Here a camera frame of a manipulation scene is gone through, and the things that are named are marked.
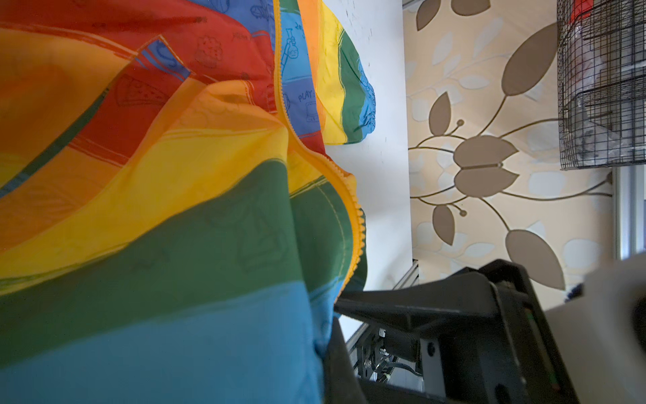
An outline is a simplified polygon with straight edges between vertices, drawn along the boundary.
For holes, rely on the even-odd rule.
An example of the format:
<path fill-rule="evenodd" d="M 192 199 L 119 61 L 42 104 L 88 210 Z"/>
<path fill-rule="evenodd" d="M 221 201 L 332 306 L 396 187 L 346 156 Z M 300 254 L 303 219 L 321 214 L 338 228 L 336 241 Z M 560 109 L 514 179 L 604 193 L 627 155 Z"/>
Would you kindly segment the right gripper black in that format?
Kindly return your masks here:
<path fill-rule="evenodd" d="M 336 312 L 385 332 L 418 364 L 422 392 L 358 377 L 338 319 L 323 361 L 327 404 L 575 403 L 559 349 L 523 266 L 496 260 L 396 291 L 343 293 Z"/>

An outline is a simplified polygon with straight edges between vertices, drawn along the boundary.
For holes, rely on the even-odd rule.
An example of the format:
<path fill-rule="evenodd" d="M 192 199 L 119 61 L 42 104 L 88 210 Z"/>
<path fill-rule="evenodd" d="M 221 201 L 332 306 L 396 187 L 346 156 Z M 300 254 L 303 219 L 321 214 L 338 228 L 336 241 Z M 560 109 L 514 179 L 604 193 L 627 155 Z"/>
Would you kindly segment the rainbow striped jacket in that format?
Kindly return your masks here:
<path fill-rule="evenodd" d="M 2 402 L 324 403 L 374 127 L 323 1 L 2 2 Z"/>

